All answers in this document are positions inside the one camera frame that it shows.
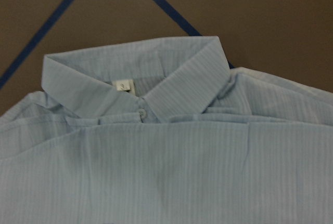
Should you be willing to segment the light blue button-up shirt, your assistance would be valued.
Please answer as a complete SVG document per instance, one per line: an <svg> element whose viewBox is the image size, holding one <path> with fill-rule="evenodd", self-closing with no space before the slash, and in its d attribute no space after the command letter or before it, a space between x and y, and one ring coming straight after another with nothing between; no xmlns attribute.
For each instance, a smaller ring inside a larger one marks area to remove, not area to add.
<svg viewBox="0 0 333 224"><path fill-rule="evenodd" d="M1 223L332 223L332 93L218 37L45 55L1 117Z"/></svg>

